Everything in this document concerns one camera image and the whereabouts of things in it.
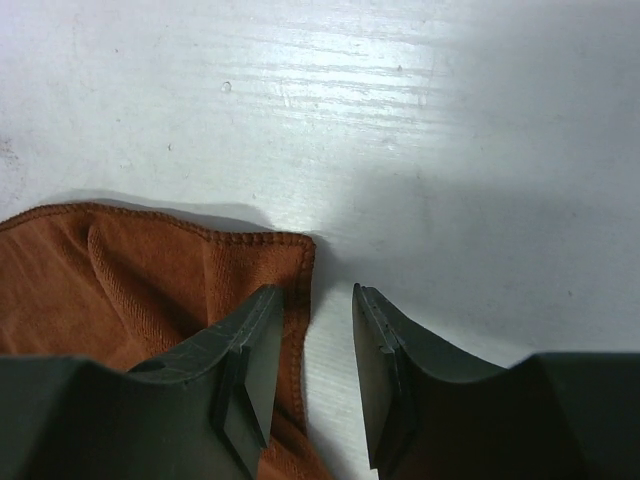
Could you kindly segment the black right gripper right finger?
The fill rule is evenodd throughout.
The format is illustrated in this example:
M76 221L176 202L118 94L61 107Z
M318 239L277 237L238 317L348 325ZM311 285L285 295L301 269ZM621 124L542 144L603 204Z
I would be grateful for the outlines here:
M371 467L382 479L635 479L639 357L543 352L503 368L353 290Z

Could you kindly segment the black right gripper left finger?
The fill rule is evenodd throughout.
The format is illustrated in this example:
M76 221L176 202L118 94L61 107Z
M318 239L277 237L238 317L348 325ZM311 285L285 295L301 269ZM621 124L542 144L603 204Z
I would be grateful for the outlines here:
M253 479L270 438L283 291L126 372L77 356L1 360L5 479Z

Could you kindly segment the brown towel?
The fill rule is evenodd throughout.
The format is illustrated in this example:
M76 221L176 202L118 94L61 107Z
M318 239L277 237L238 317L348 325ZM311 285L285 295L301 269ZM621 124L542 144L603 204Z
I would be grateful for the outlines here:
M96 203L37 207L1 225L1 350L80 354L125 370L222 320L257 288L284 291L284 328L262 479L326 479L301 383L315 245L229 233Z

